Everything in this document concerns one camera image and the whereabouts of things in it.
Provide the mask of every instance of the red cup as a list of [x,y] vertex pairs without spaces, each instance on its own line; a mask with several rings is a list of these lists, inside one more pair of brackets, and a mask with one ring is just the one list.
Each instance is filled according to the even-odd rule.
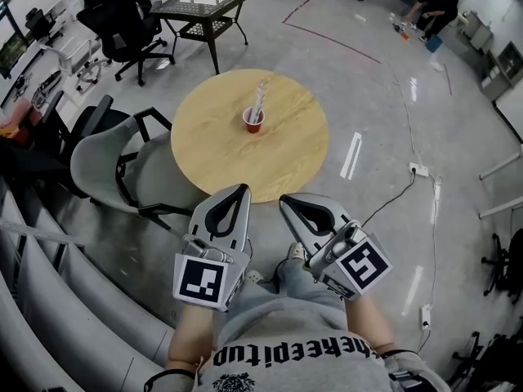
[[246,110],[244,110],[244,112],[242,113],[242,118],[245,122],[245,125],[247,125],[247,130],[252,134],[255,134],[260,130],[260,127],[262,126],[262,123],[265,120],[265,112],[263,110],[260,111],[260,116],[258,116],[257,123],[250,123],[248,119],[251,115],[251,110],[253,110],[253,108],[246,108]]

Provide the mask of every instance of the round wooden table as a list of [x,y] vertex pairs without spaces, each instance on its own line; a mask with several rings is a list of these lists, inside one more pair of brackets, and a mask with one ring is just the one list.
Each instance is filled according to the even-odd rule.
[[[257,134],[242,112],[254,105],[257,85],[270,78]],[[237,69],[197,86],[172,122],[178,166],[201,190],[246,183],[253,203],[294,193],[320,169],[329,147],[325,113],[314,96],[289,77],[263,69]]]

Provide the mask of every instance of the black metal table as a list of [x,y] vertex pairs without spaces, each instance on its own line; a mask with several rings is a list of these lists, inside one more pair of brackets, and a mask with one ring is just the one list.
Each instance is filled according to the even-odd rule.
[[[236,24],[239,31],[245,39],[245,45],[248,45],[247,37],[238,24],[239,13],[245,0],[167,0],[164,4],[154,8],[154,13],[160,19],[164,19],[169,29],[175,35],[174,47],[177,44],[177,36],[180,38],[191,39],[193,41],[206,42],[211,52],[212,62],[216,74],[220,73],[218,69],[218,60],[216,54],[215,39],[224,33],[232,24]],[[228,11],[238,7],[234,18],[224,16]],[[169,20],[180,20],[188,22],[177,33]]]

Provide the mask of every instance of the sneaker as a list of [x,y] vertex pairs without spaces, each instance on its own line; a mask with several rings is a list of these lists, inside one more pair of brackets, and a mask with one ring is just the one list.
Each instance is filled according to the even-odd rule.
[[253,283],[259,283],[265,280],[262,274],[256,270],[250,270],[249,272],[247,272],[247,274],[245,274],[245,278]]
[[305,248],[302,243],[293,243],[288,250],[287,258],[293,260],[295,258],[305,261]]

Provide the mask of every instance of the gray t-shirt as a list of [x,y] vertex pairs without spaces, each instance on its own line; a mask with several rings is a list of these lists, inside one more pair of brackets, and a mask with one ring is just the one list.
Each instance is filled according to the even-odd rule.
[[158,374],[153,392],[449,392],[407,350],[378,356],[360,336],[333,322],[332,309],[284,298],[235,323],[225,342],[199,369]]

